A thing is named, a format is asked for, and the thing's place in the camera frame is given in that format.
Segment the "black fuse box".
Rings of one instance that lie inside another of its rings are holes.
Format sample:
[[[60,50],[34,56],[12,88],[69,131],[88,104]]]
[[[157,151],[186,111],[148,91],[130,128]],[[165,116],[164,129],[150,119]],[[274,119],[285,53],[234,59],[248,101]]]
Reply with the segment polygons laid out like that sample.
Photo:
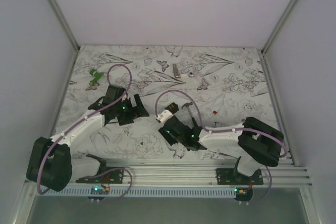
[[[173,102],[173,103],[169,104],[169,105],[166,107],[166,109],[167,109],[170,113],[175,114],[177,111],[179,111],[179,106],[178,106],[175,102]]]

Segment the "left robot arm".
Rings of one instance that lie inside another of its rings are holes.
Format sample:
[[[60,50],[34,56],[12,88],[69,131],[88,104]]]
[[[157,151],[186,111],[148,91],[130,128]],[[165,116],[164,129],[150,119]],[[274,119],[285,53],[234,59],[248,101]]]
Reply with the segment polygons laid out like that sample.
[[[148,117],[140,96],[135,94],[134,99],[136,105],[132,105],[127,89],[109,85],[106,94],[88,106],[72,126],[49,138],[39,137],[33,144],[26,172],[26,178],[37,184],[38,193],[61,191],[72,180],[103,182],[107,177],[104,159],[92,154],[79,159],[72,155],[86,137],[113,120],[123,126],[137,118]]]

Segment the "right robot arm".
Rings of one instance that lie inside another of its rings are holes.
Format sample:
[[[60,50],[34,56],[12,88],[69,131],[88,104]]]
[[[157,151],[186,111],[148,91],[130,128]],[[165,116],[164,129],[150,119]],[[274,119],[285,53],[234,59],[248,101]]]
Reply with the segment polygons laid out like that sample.
[[[281,152],[286,151],[284,135],[254,117],[235,126],[202,129],[199,125],[190,128],[172,116],[159,133],[170,145],[179,143],[188,151],[228,151],[227,155],[237,159],[233,179],[241,185],[262,166],[278,166]]]

